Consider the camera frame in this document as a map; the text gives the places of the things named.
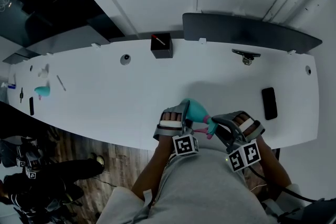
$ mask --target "dark floor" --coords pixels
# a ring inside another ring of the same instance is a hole
[[[153,155],[153,151],[113,145],[51,127],[57,133],[55,161],[64,162],[73,159],[86,159],[91,152],[102,155],[105,159],[105,170],[96,178],[77,181],[85,195],[79,200],[83,206],[71,205],[70,211],[78,214],[79,224],[97,222],[97,213],[101,213],[112,194],[114,186],[131,188],[141,171]],[[263,174],[261,166],[255,164],[254,169]],[[260,178],[245,170],[245,179],[249,189],[265,184]],[[252,192],[258,195],[265,187],[256,187]]]

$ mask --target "gray shirt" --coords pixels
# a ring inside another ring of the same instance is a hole
[[[118,187],[97,224],[277,223],[249,191],[242,173],[230,170],[226,157],[226,153],[204,148],[196,155],[174,157],[165,168],[150,209],[133,192]],[[299,193],[296,185],[289,188]],[[276,203],[284,211],[303,206],[286,193],[281,193]]]

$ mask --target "black phone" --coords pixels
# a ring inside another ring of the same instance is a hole
[[[34,102],[33,97],[29,98],[30,116],[34,115]]]
[[[278,116],[277,102],[275,100],[274,88],[266,88],[261,91],[264,102],[265,119],[272,120]]]

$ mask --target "forearm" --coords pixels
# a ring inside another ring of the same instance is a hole
[[[140,199],[144,200],[143,192],[149,189],[152,190],[153,199],[156,197],[161,177],[171,152],[169,147],[162,146],[159,143],[152,159],[132,187],[132,192]]]
[[[257,138],[257,144],[261,157],[260,164],[264,170],[265,177],[281,187],[286,188],[291,185],[291,181],[286,170],[279,163],[271,148],[265,143],[261,136]],[[269,190],[271,199],[273,200],[276,200],[281,193],[281,190],[272,185],[269,185]]]

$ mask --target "red pen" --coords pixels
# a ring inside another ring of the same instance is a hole
[[[162,42],[161,40],[158,39],[158,37],[156,35],[152,35],[153,38],[157,39],[162,45],[165,45],[164,42]]]

